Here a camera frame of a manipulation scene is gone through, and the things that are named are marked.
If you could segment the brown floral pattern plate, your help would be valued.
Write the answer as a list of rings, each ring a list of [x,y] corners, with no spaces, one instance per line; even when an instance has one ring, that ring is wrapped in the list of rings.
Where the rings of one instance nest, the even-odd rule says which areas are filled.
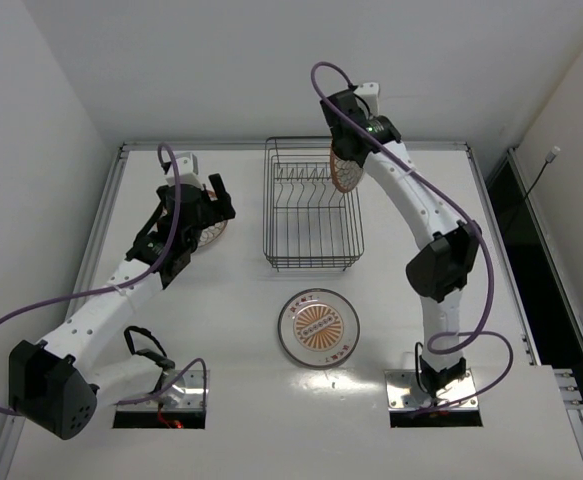
[[[334,144],[329,151],[331,180],[335,188],[341,193],[353,191],[364,176],[363,169],[353,160],[344,160],[335,152]]]

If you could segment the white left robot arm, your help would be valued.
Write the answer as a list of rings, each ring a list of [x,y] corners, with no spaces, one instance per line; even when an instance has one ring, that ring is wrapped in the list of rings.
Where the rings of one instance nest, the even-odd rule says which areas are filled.
[[[199,183],[170,175],[157,190],[158,207],[136,235],[110,280],[59,327],[9,355],[8,402],[18,415],[62,440],[78,435],[98,406],[154,394],[174,363],[144,349],[100,371],[104,347],[137,310],[189,265],[202,232],[232,220],[235,209],[220,174]]]

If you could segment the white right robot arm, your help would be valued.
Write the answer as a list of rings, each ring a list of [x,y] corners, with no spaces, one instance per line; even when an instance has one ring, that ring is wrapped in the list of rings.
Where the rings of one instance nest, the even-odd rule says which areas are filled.
[[[332,143],[330,169],[337,190],[354,190],[370,176],[402,215],[415,239],[417,255],[407,264],[410,286],[419,295],[424,341],[436,340],[438,354],[425,345],[418,354],[421,389],[434,397],[466,373],[457,333],[460,300],[473,269],[479,242],[454,209],[415,178],[416,169],[399,132],[384,116],[371,117],[350,90],[320,102]]]

